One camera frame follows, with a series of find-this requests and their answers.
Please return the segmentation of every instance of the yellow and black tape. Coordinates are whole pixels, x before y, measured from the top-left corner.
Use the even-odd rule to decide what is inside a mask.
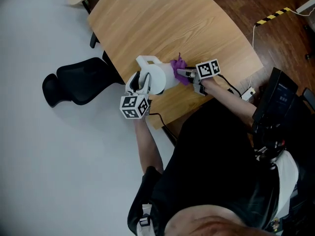
[[[260,26],[260,25],[263,25],[263,24],[267,23],[268,21],[270,21],[270,20],[272,20],[272,19],[274,19],[274,18],[280,16],[281,14],[284,14],[285,12],[290,11],[290,10],[291,10],[291,9],[288,8],[288,7],[287,7],[287,8],[284,8],[284,9],[282,9],[282,10],[278,10],[276,13],[274,13],[274,14],[272,14],[272,15],[266,17],[266,18],[264,18],[263,20],[258,21],[258,22],[255,24],[255,26],[258,27],[258,26]]]

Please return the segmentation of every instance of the black device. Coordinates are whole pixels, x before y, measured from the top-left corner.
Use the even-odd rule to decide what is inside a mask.
[[[254,147],[266,148],[260,161],[270,169],[286,148],[287,139],[298,130],[311,115],[304,101],[315,109],[315,96],[306,88],[302,96],[297,96],[298,86],[281,70],[273,68],[268,86],[259,106],[252,116]]]

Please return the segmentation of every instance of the black office chair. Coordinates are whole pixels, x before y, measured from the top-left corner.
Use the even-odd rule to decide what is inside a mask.
[[[73,101],[85,105],[113,83],[124,85],[124,81],[112,66],[99,58],[62,66],[57,76],[48,75],[43,82],[43,93],[49,106],[62,101]]]

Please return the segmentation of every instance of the black shirt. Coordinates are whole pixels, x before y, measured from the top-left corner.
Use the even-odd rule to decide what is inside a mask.
[[[278,171],[256,160],[241,121],[211,100],[184,123],[164,173],[147,169],[128,226],[136,234],[142,204],[150,203],[158,236],[177,212],[199,205],[225,207],[247,226],[264,229],[277,212],[278,198]]]

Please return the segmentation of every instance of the wooden floor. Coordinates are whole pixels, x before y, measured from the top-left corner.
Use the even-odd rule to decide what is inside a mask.
[[[251,43],[255,22],[285,7],[295,10],[308,0],[214,1],[231,17]],[[264,65],[263,69],[252,76],[251,86],[256,91],[259,86],[268,82],[272,68],[276,67],[284,71],[299,86],[299,94],[305,87],[315,92],[315,59],[305,59],[305,54],[311,52],[312,45],[303,29],[303,25],[307,23],[315,27],[315,12],[307,19],[287,12],[255,29],[254,49]],[[244,92],[249,81],[247,78],[235,86],[240,92]],[[190,115],[191,113],[167,126],[178,135],[182,124]]]

